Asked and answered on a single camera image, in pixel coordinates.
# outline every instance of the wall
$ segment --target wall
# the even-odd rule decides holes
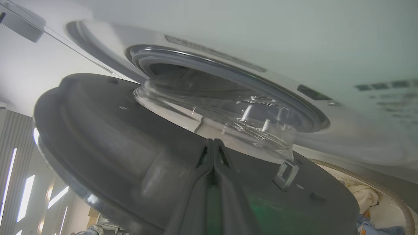
[[[75,196],[71,215],[76,214],[76,216],[70,217],[71,219],[68,221],[69,225],[67,234],[71,234],[72,232],[77,233],[86,230],[87,223],[90,219],[90,217],[88,216],[90,208],[91,207],[87,205],[80,197]]]

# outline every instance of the black plastic panel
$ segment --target black plastic panel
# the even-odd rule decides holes
[[[159,235],[206,139],[133,101],[138,86],[73,74],[40,97],[34,118],[43,156],[79,196],[132,234]],[[314,163],[294,153],[300,170],[284,192],[277,164],[226,150],[263,234],[355,233],[355,198]]]

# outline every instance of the washing machine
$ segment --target washing machine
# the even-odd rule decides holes
[[[305,157],[418,169],[415,1],[2,7],[4,26],[109,72],[68,74],[40,97],[38,146],[138,234],[350,234],[355,201]]]

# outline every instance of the laundry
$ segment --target laundry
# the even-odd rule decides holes
[[[402,226],[376,229],[370,222],[370,217],[361,215],[357,220],[357,230],[360,235],[405,235],[405,229]]]
[[[364,214],[369,207],[377,204],[377,192],[373,188],[364,184],[348,186],[347,188],[359,203],[360,214]]]

